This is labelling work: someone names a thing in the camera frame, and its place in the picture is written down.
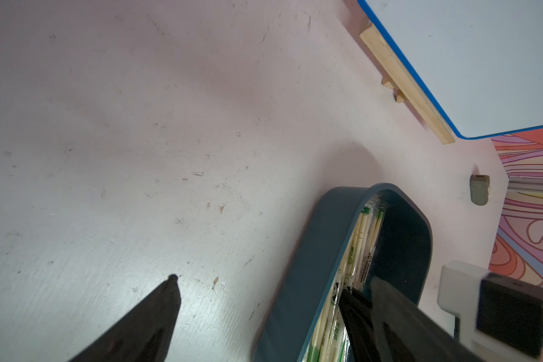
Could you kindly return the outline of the panda wrapped chopsticks in box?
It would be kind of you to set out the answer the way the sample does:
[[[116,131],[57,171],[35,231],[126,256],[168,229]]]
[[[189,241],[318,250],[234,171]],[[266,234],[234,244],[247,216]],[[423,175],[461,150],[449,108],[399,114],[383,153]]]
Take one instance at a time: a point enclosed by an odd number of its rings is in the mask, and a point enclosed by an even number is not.
[[[340,269],[315,325],[303,361],[344,361],[345,324],[339,311],[339,301],[344,287],[345,273]]]

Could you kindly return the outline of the aluminium frame post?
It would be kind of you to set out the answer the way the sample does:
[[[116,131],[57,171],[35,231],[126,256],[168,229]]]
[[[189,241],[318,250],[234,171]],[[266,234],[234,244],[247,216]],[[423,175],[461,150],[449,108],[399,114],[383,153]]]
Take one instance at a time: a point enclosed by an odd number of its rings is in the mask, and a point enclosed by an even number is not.
[[[512,176],[509,178],[508,188],[517,192],[543,193],[543,178]]]

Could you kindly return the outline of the blue framed whiteboard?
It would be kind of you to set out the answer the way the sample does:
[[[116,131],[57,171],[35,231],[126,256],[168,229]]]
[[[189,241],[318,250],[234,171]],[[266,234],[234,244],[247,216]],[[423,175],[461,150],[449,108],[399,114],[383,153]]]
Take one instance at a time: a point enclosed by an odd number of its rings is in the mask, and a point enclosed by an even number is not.
[[[362,1],[463,139],[543,128],[543,1]]]

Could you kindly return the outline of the olive and white stapler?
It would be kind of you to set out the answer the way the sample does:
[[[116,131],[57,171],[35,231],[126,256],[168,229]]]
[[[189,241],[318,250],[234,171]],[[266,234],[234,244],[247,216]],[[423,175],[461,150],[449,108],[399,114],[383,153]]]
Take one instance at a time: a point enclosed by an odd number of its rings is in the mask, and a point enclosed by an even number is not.
[[[488,175],[474,174],[469,179],[470,197],[473,204],[484,206],[489,201],[490,177]]]

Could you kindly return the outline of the wooden whiteboard easel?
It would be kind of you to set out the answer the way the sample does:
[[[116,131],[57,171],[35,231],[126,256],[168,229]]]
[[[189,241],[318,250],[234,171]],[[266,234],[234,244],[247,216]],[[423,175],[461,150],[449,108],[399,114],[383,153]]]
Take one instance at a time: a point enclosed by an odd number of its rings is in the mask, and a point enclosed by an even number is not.
[[[395,102],[408,103],[417,119],[423,121],[443,145],[455,143],[449,125],[370,19],[359,36],[383,70],[381,84],[393,91]]]

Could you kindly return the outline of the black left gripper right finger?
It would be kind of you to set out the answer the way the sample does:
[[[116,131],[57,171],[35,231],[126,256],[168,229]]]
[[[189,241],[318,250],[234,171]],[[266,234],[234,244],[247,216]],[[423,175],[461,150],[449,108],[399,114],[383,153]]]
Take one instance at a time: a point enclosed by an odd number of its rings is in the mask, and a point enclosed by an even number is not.
[[[370,284],[371,317],[381,361],[480,361],[390,283]]]

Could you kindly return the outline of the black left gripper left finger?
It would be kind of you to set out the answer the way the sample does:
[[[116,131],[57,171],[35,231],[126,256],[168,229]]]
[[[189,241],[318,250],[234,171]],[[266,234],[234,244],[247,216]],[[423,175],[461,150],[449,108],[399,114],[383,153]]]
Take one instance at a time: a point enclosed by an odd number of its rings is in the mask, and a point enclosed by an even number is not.
[[[181,306],[178,276],[169,275],[73,361],[164,361]]]

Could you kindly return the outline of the teal plastic storage box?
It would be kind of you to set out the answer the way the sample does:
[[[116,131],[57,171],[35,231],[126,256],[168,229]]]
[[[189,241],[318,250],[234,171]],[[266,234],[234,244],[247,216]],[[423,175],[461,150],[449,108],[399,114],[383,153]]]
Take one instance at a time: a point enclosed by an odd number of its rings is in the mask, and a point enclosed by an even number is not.
[[[388,204],[369,276],[389,282],[418,304],[431,264],[433,238],[423,212],[396,185],[336,187],[316,204],[295,250],[259,340],[254,361],[300,361],[332,288],[363,206]]]

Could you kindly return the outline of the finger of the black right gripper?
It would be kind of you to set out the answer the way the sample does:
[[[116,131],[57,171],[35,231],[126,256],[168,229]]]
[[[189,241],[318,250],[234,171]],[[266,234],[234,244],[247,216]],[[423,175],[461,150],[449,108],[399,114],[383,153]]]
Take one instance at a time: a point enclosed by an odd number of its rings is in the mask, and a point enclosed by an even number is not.
[[[356,362],[381,361],[376,346],[372,309],[372,302],[362,292],[353,288],[342,291],[339,310],[348,333],[351,355]]]

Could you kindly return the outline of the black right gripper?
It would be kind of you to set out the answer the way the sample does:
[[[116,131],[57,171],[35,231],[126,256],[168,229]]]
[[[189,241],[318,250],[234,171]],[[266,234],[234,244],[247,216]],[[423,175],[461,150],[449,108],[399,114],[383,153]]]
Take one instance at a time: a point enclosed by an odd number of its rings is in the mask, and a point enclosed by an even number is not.
[[[452,261],[442,267],[437,304],[455,317],[455,339],[480,359],[541,359],[543,287]]]

